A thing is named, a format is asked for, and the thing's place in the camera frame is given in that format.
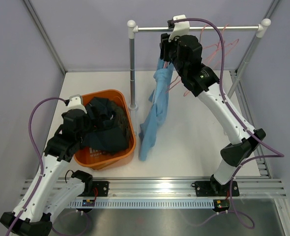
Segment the pink hanger of navy shorts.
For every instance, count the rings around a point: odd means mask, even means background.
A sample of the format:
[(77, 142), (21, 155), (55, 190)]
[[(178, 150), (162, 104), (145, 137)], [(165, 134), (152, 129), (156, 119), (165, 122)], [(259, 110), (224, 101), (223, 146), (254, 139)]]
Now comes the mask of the pink hanger of navy shorts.
[[(201, 42), (201, 38), (202, 38), (202, 34), (203, 34), (203, 31), (206, 27), (208, 27), (209, 24), (206, 24), (203, 29), (201, 30), (200, 32), (200, 35), (199, 35), (199, 41)], [(168, 88), (167, 88), (167, 91), (166, 93), (168, 93), (172, 88), (174, 88), (176, 85), (178, 85), (180, 83), (180, 79), (179, 79), (179, 75), (177, 75), (177, 77), (168, 85)]]

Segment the dark navy shorts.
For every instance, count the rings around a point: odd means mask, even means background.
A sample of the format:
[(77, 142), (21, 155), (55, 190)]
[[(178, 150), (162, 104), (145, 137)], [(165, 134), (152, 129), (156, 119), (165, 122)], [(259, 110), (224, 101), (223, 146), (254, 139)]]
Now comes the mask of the dark navy shorts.
[(94, 97), (85, 106), (87, 114), (92, 119), (94, 131), (85, 136), (83, 146), (113, 155), (121, 150), (117, 149), (112, 130), (114, 116), (111, 101), (107, 98)]

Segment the pink hanger of green shorts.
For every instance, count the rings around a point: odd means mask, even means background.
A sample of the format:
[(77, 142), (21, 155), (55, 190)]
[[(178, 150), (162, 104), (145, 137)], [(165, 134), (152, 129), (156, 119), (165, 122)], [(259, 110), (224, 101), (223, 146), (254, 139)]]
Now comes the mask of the pink hanger of green shorts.
[[(230, 43), (226, 43), (224, 40), (225, 56), (227, 56), (237, 46), (238, 43), (239, 43), (239, 38), (235, 39), (234, 41), (232, 41)], [(213, 65), (211, 65), (211, 64), (212, 64), (212, 61), (217, 58), (217, 54), (219, 52), (221, 52), (221, 50), (222, 50), (220, 40), (215, 44), (203, 46), (203, 49), (209, 49), (209, 48), (214, 48), (215, 50), (209, 56), (207, 56), (205, 59), (203, 59), (203, 62), (207, 66), (211, 66), (212, 68), (216, 68), (218, 65), (221, 64), (221, 59), (218, 59), (215, 64), (213, 64)]]

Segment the olive green shorts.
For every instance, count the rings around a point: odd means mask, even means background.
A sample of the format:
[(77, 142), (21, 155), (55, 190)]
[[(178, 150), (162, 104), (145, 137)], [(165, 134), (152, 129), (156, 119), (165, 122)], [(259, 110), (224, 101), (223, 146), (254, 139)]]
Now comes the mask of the olive green shorts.
[(125, 150), (129, 147), (131, 131), (129, 128), (128, 117), (122, 107), (111, 101), (114, 123), (113, 132), (118, 150)]

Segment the light blue shorts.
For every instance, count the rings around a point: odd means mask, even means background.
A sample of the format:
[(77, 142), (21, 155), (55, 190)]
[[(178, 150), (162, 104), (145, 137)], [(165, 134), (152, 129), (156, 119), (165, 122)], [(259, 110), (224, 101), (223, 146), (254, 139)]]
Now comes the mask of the light blue shorts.
[(168, 85), (172, 82), (174, 66), (172, 71), (165, 71), (162, 69), (162, 62), (162, 59), (158, 60), (157, 69), (153, 75), (156, 86), (148, 98), (151, 107), (145, 121), (140, 124), (139, 160), (141, 161), (146, 161), (150, 149), (155, 146), (157, 131), (165, 123), (167, 117), (169, 93), (166, 93), (166, 91)]

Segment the pink hanger of blue shorts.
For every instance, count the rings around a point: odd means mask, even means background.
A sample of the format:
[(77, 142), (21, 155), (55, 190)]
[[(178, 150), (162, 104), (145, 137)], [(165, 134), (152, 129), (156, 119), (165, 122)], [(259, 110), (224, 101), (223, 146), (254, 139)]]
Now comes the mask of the pink hanger of blue shorts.
[(167, 70), (171, 70), (172, 71), (173, 70), (173, 65), (169, 61), (163, 61), (162, 62), (162, 69), (165, 70), (165, 71), (167, 71)]

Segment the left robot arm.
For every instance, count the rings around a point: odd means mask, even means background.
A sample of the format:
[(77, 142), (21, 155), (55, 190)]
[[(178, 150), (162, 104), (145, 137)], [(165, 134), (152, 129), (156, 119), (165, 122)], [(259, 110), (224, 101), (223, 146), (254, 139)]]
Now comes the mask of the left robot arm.
[(92, 175), (78, 170), (64, 187), (50, 197), (54, 184), (73, 155), (80, 150), (90, 127), (88, 115), (80, 109), (71, 109), (63, 113), (62, 118), (63, 123), (47, 142), (40, 159), (40, 169), (29, 189), (20, 203), (0, 218), (9, 233), (18, 236), (47, 236), (57, 217), (72, 200), (93, 192)]

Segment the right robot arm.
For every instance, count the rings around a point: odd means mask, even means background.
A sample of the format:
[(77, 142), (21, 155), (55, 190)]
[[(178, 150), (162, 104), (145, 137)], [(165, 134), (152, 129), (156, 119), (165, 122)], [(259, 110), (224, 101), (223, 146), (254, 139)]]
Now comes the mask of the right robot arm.
[(214, 195), (226, 195), (233, 173), (250, 157), (266, 133), (245, 121), (226, 97), (218, 76), (202, 63), (202, 45), (195, 36), (183, 35), (171, 40), (169, 34), (161, 34), (160, 58), (173, 64), (183, 85), (210, 109), (228, 136), (230, 143), (220, 151), (222, 161), (206, 185)]

